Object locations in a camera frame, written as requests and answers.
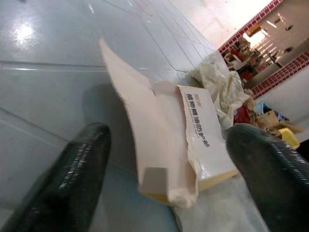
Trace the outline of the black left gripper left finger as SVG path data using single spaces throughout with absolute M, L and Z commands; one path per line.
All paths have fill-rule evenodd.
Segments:
M 87 125 L 33 184 L 8 219 L 7 232 L 88 232 L 111 144 L 107 125 Z

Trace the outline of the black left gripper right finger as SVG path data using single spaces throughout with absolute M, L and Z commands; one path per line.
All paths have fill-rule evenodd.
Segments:
M 309 162 L 250 124 L 226 132 L 226 148 L 271 232 L 309 232 Z

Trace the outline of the torn white cardboard box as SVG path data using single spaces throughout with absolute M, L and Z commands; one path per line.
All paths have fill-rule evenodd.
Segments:
M 163 204 L 189 208 L 199 192 L 238 173 L 206 89 L 152 83 L 104 40 L 99 46 L 130 122 L 140 193 Z

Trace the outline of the yellow plastic container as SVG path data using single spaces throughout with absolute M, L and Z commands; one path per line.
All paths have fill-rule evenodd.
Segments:
M 294 150 L 299 148 L 300 142 L 289 128 L 279 129 L 279 132 L 282 140 L 288 143 Z

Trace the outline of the crumpled brown paper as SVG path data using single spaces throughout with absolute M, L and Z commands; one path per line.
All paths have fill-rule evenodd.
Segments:
M 281 137 L 279 129 L 289 128 L 294 134 L 303 133 L 304 129 L 296 124 L 291 123 L 290 121 L 277 121 L 275 116 L 269 116 L 267 114 L 260 115 L 254 107 L 257 103 L 253 98 L 249 98 L 244 105 L 248 107 L 248 113 L 250 117 L 250 122 L 252 125 L 269 132 L 274 137 Z

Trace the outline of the red plastic wrapper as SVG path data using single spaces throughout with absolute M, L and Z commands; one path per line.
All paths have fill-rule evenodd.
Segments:
M 236 123 L 246 123 L 246 124 L 251 123 L 248 113 L 248 107 L 246 105 L 242 105 L 234 115 L 234 124 Z

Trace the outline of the blue plastic wrapper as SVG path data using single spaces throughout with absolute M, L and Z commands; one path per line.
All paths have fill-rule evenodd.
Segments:
M 274 115 L 277 121 L 290 121 L 288 118 L 280 114 L 279 112 L 273 110 L 272 108 L 268 107 L 264 102 L 257 104 L 254 109 L 260 114 L 267 114 L 269 116 Z

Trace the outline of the crumpled white paper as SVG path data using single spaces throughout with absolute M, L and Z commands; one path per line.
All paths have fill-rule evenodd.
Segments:
M 229 70 L 221 54 L 215 52 L 189 76 L 210 93 L 221 127 L 224 130 L 232 127 L 235 113 L 250 98 L 242 87 L 239 74 Z

